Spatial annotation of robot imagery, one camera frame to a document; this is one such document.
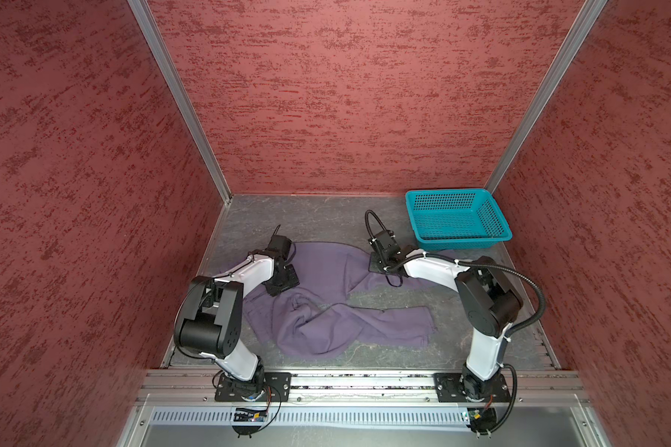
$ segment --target metal plate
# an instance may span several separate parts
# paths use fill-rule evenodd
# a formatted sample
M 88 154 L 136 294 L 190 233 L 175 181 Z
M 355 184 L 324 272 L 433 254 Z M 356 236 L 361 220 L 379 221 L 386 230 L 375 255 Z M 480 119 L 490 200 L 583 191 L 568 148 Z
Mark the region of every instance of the metal plate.
M 279 394 L 281 402 L 288 401 L 288 395 L 290 394 L 290 372 L 267 372 L 265 374 L 265 383 L 272 390 L 277 390 L 278 392 L 271 392 L 271 399 L 274 402 L 278 401 Z M 216 393 L 214 395 L 214 400 L 217 402 L 265 402 L 266 394 L 263 393 L 256 400 L 244 400 L 239 396 L 239 394 L 233 388 L 233 382 L 226 379 L 223 375 L 219 377 L 219 385 L 216 388 Z
M 436 372 L 432 375 L 435 380 L 435 391 L 437 391 L 437 400 L 439 402 L 465 402 L 467 404 L 473 404 L 472 401 L 467 400 L 465 396 L 458 393 L 452 393 L 448 391 L 448 386 L 451 387 L 452 383 L 459 383 L 460 374 L 459 372 Z M 495 389 L 501 390 L 496 394 L 492 395 L 492 402 L 510 402 L 510 389 L 507 387 L 507 382 L 504 381 L 504 376 L 499 374 L 496 380 Z

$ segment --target marbled gray surface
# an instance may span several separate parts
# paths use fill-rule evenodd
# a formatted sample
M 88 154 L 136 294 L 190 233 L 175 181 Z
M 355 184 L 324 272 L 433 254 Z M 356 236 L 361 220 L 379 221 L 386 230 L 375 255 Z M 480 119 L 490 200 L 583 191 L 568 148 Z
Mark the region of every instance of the marbled gray surface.
M 230 267 L 246 257 L 249 250 L 268 244 L 273 229 L 298 242 L 341 242 L 369 251 L 368 234 L 363 216 L 371 209 L 385 226 L 392 229 L 401 246 L 416 245 L 415 234 L 405 207 L 404 197 L 290 197 L 238 195 L 227 213 L 226 222 L 213 254 L 209 255 L 205 274 L 219 273 L 219 267 Z M 377 232 L 377 222 L 371 223 Z M 460 250 L 460 259 L 490 256 L 501 262 L 496 247 Z M 383 287 L 350 296 L 350 304 L 366 308 L 406 308 L 428 306 L 437 332 L 430 336 L 427 348 L 398 348 L 355 342 L 337 358 L 327 361 L 303 361 L 285 356 L 273 344 L 262 345 L 244 320 L 241 340 L 260 355 L 269 368 L 422 368 L 459 369 L 469 352 L 472 327 L 467 322 L 456 292 L 435 285 L 420 291 Z M 523 309 L 519 319 L 527 317 Z M 514 336 L 505 360 L 521 370 L 538 370 L 542 362 L 536 350 L 541 343 L 532 330 L 524 329 Z M 175 353 L 172 365 L 209 365 L 209 361 L 186 358 Z

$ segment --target red back wall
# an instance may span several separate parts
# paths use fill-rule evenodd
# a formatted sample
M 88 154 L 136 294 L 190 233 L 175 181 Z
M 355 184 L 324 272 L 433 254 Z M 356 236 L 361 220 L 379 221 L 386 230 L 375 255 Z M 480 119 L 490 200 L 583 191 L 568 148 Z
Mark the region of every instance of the red back wall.
M 234 192 L 481 187 L 582 0 L 153 0 Z
M 495 194 L 616 446 L 671 446 L 671 1 L 609 0 Z
M 125 1 L 0 1 L 0 446 L 114 444 L 219 206 Z

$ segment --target teal basket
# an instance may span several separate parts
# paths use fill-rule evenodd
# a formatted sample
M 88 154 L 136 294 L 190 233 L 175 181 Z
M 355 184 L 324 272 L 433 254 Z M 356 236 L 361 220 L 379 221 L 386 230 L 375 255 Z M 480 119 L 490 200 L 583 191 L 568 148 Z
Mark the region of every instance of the teal basket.
M 512 233 L 487 190 L 423 190 L 405 194 L 410 223 L 423 250 L 487 248 Z

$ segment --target crumpled fabric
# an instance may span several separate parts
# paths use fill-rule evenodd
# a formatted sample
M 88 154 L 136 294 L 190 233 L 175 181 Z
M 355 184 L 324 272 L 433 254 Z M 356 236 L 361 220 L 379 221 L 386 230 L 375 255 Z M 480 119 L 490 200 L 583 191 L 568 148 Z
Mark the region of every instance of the crumpled fabric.
M 300 284 L 277 297 L 259 285 L 244 298 L 244 316 L 260 343 L 273 340 L 287 355 L 302 359 L 334 358 L 355 340 L 379 345 L 422 348 L 435 332 L 430 309 L 354 308 L 353 292 L 387 286 L 385 275 L 368 272 L 370 255 L 335 242 L 297 242 L 292 264 Z M 395 284 L 399 280 L 391 277 Z M 404 288 L 434 283 L 404 278 Z

